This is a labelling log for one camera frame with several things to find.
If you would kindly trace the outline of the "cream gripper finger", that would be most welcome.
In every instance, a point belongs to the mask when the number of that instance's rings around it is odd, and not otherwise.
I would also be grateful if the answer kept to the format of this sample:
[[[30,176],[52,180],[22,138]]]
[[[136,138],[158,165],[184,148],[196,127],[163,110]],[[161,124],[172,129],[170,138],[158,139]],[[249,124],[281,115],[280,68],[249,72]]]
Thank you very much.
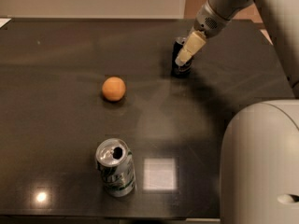
[[[184,54],[186,60],[192,58],[204,45],[206,37],[200,31],[192,31],[187,37],[181,53]]]

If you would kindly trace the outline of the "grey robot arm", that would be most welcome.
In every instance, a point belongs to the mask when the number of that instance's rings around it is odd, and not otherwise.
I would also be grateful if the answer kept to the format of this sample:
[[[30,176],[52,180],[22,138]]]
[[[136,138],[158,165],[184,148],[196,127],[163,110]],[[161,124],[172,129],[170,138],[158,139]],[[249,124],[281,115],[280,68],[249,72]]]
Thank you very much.
[[[258,8],[293,91],[299,85],[299,0],[207,0],[174,58],[192,57],[235,16]],[[239,111],[221,145],[221,224],[299,224],[299,99],[264,101]]]

